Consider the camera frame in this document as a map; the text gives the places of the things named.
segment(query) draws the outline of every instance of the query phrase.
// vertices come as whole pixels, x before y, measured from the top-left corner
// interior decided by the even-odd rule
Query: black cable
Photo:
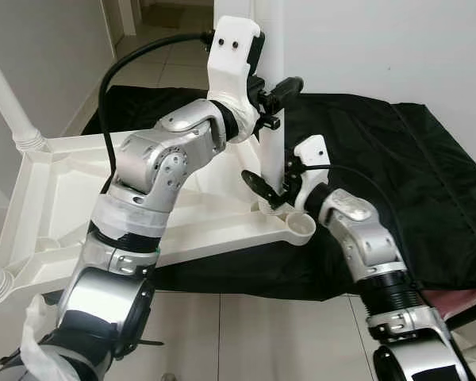
[[[159,40],[155,40],[150,44],[147,44],[141,48],[138,48],[134,52],[130,52],[127,56],[119,59],[109,70],[104,74],[102,78],[101,86],[98,90],[98,118],[101,125],[102,135],[104,135],[104,141],[106,143],[106,149],[109,156],[109,165],[111,167],[111,175],[106,180],[104,187],[101,190],[101,193],[107,192],[111,180],[113,179],[114,172],[117,169],[117,159],[114,155],[113,142],[111,141],[111,135],[109,134],[109,123],[106,113],[106,92],[108,90],[109,83],[111,79],[117,74],[117,72],[122,69],[126,64],[135,60],[138,57],[143,56],[144,54],[162,48],[163,46],[177,44],[178,42],[190,41],[190,40],[202,40],[205,43],[208,43],[208,40],[213,38],[213,33],[187,33],[179,34],[176,36],[165,37]]]
[[[155,346],[161,346],[164,345],[162,341],[150,341],[150,340],[139,340],[137,344],[142,344],[142,345],[155,345]]]

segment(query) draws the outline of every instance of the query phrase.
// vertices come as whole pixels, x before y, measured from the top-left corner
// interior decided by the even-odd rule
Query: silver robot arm
[[[306,211],[339,242],[368,310],[369,332],[381,344],[374,353],[380,381],[475,380],[438,311],[422,300],[375,207],[327,185],[325,152],[322,136],[312,136],[294,149],[284,194],[275,194],[251,172],[242,176],[272,207],[288,202]]]
[[[40,346],[62,356],[81,380],[100,381],[113,359],[138,345],[154,294],[159,242],[188,176],[250,137],[259,119],[248,98],[264,35],[248,19],[220,19],[210,49],[207,99],[133,133],[100,194],[79,262],[59,302],[57,328]],[[0,363],[0,381],[35,379],[21,354]]]

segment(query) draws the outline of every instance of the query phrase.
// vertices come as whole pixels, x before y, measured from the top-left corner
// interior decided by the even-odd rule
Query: silver metal joint
[[[407,271],[390,232],[369,202],[335,190],[321,207],[319,222],[339,241],[355,282],[392,271]]]
[[[451,338],[446,325],[435,308],[416,306],[370,316],[367,319],[369,328],[380,326],[391,337],[412,333],[421,329],[432,329],[447,340]]]

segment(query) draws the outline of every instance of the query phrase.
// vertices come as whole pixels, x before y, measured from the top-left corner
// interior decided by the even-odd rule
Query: black cloth
[[[204,98],[194,89],[112,87],[111,131],[151,128],[163,115]],[[476,287],[476,163],[427,107],[347,94],[301,94],[286,111],[286,147],[313,134],[325,138],[330,160],[362,171],[392,199],[415,279],[429,289]],[[94,116],[84,133],[98,133]],[[330,171],[330,183],[378,208],[393,229],[380,194],[353,174]],[[352,292],[340,246],[318,227],[310,242],[285,242],[161,267],[165,290],[245,293],[324,300]]]

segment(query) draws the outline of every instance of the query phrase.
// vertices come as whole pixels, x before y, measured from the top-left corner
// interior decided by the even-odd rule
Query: black connector
[[[209,52],[210,48],[212,47],[214,37],[215,37],[215,29],[211,29],[208,32],[201,33],[201,37],[199,39],[205,45],[205,50],[207,52]]]
[[[257,75],[250,75],[247,77],[247,98],[258,112],[261,111],[259,107],[259,94],[264,92],[264,86],[264,79]]]
[[[269,94],[261,94],[259,102],[266,114],[275,115],[286,108],[303,90],[303,79],[288,77],[281,81]]]
[[[159,247],[160,237],[146,237],[134,233],[126,233],[114,240],[93,225],[95,237],[108,246],[125,250],[126,252],[154,252]]]

